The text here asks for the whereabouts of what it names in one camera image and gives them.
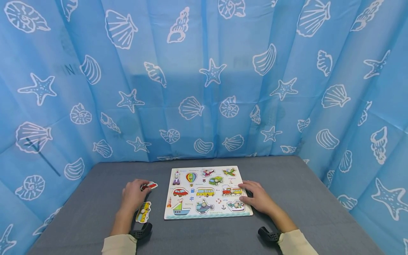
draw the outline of beige sleeve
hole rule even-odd
[[[105,238],[102,255],[135,255],[137,240],[131,235],[113,235]]]
[[[278,245],[283,255],[318,255],[299,229],[281,234]]]

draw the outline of gray tabletop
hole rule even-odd
[[[135,178],[158,184],[147,197],[152,203],[152,233],[138,242],[138,255],[281,254],[278,247],[265,244],[257,235],[261,226],[276,228],[255,210],[249,217],[164,221],[172,168],[231,165],[238,166],[244,180],[262,184],[320,255],[383,254],[296,156],[97,164],[28,254],[100,254],[119,208],[122,188]],[[136,223],[134,229],[141,226]]]

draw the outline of hand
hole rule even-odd
[[[239,199],[245,204],[252,205],[261,213],[271,215],[277,204],[266,193],[261,184],[253,181],[242,181],[242,184],[238,184],[240,188],[244,188],[253,194],[253,197],[240,197]]]
[[[148,184],[149,181],[135,179],[133,182],[128,182],[126,187],[122,190],[122,204],[120,211],[131,213],[135,211],[143,204],[146,195],[150,192],[151,188],[146,188],[141,191],[140,188],[143,184]]]

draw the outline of black wrist strap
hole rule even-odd
[[[279,237],[282,232],[278,231],[277,233],[269,232],[265,227],[258,229],[258,234],[261,236],[264,242],[267,243],[276,243],[279,241]]]
[[[141,230],[132,230],[129,232],[129,234],[133,236],[136,240],[141,240],[150,234],[150,232],[152,231],[152,227],[153,225],[147,222],[143,224]]]

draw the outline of wooden puzzle board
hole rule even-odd
[[[239,200],[247,196],[237,166],[173,168],[170,175],[165,220],[253,215]]]

